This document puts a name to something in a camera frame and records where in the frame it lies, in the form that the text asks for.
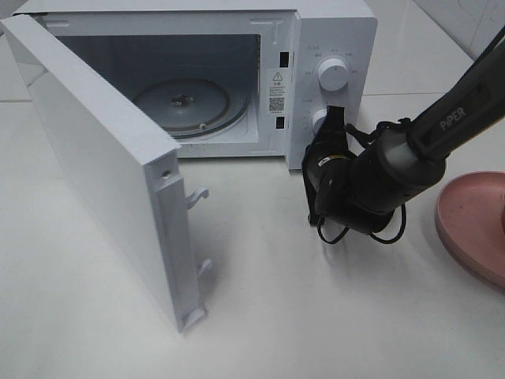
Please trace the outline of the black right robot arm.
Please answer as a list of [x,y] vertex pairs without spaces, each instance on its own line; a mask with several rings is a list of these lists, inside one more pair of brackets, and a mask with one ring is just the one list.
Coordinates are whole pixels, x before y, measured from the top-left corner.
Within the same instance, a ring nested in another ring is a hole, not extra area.
[[434,186],[446,158],[504,116],[504,38],[494,39],[456,85],[414,120],[362,133],[329,106],[307,147],[302,175],[309,224],[326,220],[375,236],[397,208]]

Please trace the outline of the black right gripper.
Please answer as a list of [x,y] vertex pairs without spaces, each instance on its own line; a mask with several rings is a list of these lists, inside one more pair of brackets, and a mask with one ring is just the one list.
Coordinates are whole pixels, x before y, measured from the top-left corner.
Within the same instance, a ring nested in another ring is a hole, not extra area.
[[345,108],[327,106],[326,121],[319,128],[302,160],[302,178],[309,207],[309,225],[337,216],[346,192],[353,154],[345,131]]

